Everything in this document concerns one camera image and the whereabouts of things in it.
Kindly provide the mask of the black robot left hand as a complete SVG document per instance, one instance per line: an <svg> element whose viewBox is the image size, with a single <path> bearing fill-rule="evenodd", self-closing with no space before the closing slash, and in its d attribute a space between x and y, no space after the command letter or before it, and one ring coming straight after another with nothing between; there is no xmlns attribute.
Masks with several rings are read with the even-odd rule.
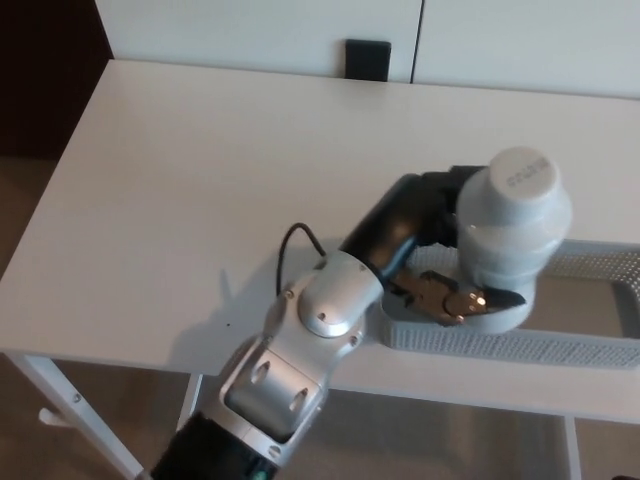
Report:
<svg viewBox="0 0 640 480"><path fill-rule="evenodd" d="M459 247L456 203L480 166L406 174L385 193L339 249L364 263L404 307L443 326L481 315L496 316L527 304L515 291L471 287L434 270L406 267L419 247Z"/></svg>

